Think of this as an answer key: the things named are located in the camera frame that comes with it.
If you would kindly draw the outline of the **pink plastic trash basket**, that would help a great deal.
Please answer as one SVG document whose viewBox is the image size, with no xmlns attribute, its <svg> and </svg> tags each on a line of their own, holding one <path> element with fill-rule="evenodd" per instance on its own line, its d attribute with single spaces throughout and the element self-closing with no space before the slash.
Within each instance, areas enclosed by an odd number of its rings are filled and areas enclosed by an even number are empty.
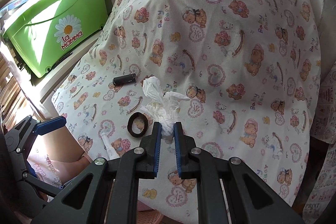
<svg viewBox="0 0 336 224">
<path fill-rule="evenodd" d="M 164 215 L 157 210 L 137 202 L 137 224 L 160 224 L 163 223 Z"/>
</svg>

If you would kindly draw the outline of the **hello kitty pink clothing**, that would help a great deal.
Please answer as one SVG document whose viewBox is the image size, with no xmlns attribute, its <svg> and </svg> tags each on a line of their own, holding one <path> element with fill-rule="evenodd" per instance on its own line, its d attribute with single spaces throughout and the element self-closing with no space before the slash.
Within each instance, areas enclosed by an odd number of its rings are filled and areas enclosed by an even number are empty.
<svg viewBox="0 0 336 224">
<path fill-rule="evenodd" d="M 39 179 L 52 186 L 61 187 L 86 169 L 92 159 L 84 152 L 80 159 L 74 162 L 51 160 L 44 140 L 38 137 L 32 146 L 27 161 Z"/>
</svg>

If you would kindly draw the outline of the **printed cloth at right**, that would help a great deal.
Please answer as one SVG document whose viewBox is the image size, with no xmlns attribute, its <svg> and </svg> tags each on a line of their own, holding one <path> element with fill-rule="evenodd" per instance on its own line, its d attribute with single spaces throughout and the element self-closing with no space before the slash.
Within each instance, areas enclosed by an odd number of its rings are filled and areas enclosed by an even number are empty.
<svg viewBox="0 0 336 224">
<path fill-rule="evenodd" d="M 310 136 L 314 146 L 309 160 L 317 167 L 314 185 L 303 208 L 305 223 L 335 223 L 335 206 L 326 220 L 321 216 L 335 198 L 335 66 L 324 78 Z"/>
</svg>

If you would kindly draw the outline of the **black cylinder battery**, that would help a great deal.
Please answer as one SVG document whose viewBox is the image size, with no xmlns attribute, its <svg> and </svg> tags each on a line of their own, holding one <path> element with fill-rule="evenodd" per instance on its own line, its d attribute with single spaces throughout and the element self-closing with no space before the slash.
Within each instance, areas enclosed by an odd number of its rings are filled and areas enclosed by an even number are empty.
<svg viewBox="0 0 336 224">
<path fill-rule="evenodd" d="M 121 86 L 129 83 L 135 83 L 136 78 L 137 75 L 135 73 L 131 73 L 128 75 L 114 77 L 112 83 L 114 86 Z"/>
</svg>

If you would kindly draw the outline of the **books on shelf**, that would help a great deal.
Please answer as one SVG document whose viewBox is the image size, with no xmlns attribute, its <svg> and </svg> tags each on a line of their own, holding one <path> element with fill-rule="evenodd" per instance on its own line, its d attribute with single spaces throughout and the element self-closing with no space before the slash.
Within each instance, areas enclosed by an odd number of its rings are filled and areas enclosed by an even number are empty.
<svg viewBox="0 0 336 224">
<path fill-rule="evenodd" d="M 29 1 L 29 0 L 15 0 L 15 1 L 12 1 L 11 3 L 9 3 L 8 5 L 6 5 L 5 7 L 3 7 L 1 9 L 1 17 L 3 17 L 9 11 L 21 7 L 27 1 Z"/>
</svg>

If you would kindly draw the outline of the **green plastic storage box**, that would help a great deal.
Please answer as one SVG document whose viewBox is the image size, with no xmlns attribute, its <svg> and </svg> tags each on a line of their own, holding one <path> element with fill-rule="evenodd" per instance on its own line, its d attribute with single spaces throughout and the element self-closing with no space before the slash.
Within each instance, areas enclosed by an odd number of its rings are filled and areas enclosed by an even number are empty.
<svg viewBox="0 0 336 224">
<path fill-rule="evenodd" d="M 5 21 L 2 36 L 41 78 L 107 18 L 105 0 L 29 0 Z"/>
</svg>

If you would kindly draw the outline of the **teddy bear print sheet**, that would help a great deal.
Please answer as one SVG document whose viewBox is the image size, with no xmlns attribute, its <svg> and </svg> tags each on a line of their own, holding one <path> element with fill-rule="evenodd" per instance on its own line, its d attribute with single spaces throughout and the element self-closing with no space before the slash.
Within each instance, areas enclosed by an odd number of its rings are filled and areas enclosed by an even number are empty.
<svg viewBox="0 0 336 224">
<path fill-rule="evenodd" d="M 130 116 L 155 76 L 183 130 L 214 157 L 242 159 L 288 205 L 306 170 L 320 46 L 309 0 L 116 0 L 102 34 L 52 97 L 92 159 L 139 145 Z M 135 73 L 135 83 L 114 77 Z M 147 117 L 149 124 L 153 119 Z"/>
</svg>

